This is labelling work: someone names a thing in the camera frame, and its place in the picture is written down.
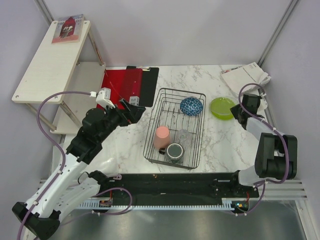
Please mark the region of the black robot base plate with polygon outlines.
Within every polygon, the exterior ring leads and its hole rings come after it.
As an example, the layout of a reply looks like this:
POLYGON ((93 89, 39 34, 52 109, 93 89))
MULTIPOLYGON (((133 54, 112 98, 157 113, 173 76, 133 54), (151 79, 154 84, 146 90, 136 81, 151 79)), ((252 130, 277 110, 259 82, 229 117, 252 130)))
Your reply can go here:
POLYGON ((161 203, 218 203, 223 198, 257 198, 253 187, 242 186, 235 173, 126 173, 120 180, 107 177, 99 171, 89 174, 97 180, 103 197, 111 189, 112 199, 161 203))

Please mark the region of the lime green plastic plate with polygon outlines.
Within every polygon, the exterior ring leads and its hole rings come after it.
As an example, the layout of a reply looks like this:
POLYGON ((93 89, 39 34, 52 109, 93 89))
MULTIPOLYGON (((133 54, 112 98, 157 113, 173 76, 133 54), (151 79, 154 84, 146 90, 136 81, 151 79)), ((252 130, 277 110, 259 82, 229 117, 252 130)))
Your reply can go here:
POLYGON ((231 120, 234 118, 231 108, 236 105, 235 100, 230 97, 216 97, 209 105, 209 109, 213 116, 220 120, 231 120))

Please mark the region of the pink plastic cup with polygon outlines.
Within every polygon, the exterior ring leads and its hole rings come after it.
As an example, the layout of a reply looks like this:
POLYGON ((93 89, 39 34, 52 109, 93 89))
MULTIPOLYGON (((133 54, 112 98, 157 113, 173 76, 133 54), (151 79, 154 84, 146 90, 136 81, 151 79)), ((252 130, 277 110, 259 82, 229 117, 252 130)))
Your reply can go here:
POLYGON ((159 150, 161 148, 166 148, 170 143, 170 130, 166 126, 159 126, 155 130, 153 146, 159 150))

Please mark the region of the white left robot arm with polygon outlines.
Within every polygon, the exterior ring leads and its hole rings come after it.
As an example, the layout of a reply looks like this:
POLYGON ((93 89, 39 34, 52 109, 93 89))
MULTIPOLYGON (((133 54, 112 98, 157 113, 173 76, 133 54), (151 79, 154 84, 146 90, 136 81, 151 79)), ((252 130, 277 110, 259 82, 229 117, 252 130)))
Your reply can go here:
POLYGON ((26 202, 17 202, 12 212, 20 220, 21 227, 30 230, 40 240, 49 239, 59 228, 63 219, 80 203, 110 191, 107 176, 95 170, 87 179, 68 194, 63 192, 72 180, 84 170, 103 149, 102 143, 117 128, 136 124, 146 108, 120 100, 118 107, 92 108, 82 120, 82 127, 62 152, 60 165, 42 187, 26 202))

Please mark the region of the black wire dish rack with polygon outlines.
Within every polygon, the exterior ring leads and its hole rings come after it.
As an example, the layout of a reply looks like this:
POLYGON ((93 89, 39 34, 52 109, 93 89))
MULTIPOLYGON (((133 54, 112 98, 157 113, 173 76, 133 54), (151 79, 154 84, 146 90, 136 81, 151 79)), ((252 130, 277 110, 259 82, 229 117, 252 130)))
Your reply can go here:
POLYGON ((204 132, 206 110, 206 95, 200 92, 161 88, 157 94, 154 107, 151 111, 143 156, 151 163, 193 170, 200 164, 201 144, 204 132), (194 97, 203 104, 202 112, 197 116, 188 116, 180 110, 180 103, 185 98, 194 97), (164 155, 154 147, 156 129, 165 126, 170 132, 170 142, 177 143, 177 132, 185 129, 191 133, 191 142, 184 148, 182 164, 172 164, 165 161, 164 155))

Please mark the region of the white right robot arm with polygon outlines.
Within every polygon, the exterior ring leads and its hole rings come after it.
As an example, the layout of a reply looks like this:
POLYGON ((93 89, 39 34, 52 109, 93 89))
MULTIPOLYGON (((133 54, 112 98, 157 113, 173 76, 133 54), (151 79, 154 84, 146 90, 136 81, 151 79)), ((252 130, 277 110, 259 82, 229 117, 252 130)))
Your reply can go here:
POLYGON ((230 108, 242 128, 259 141, 254 165, 237 171, 237 179, 229 184, 229 191, 235 197, 242 196, 247 186, 264 182, 281 184, 297 175, 298 140, 278 131, 258 115, 261 99, 255 94, 244 94, 241 102, 230 108))

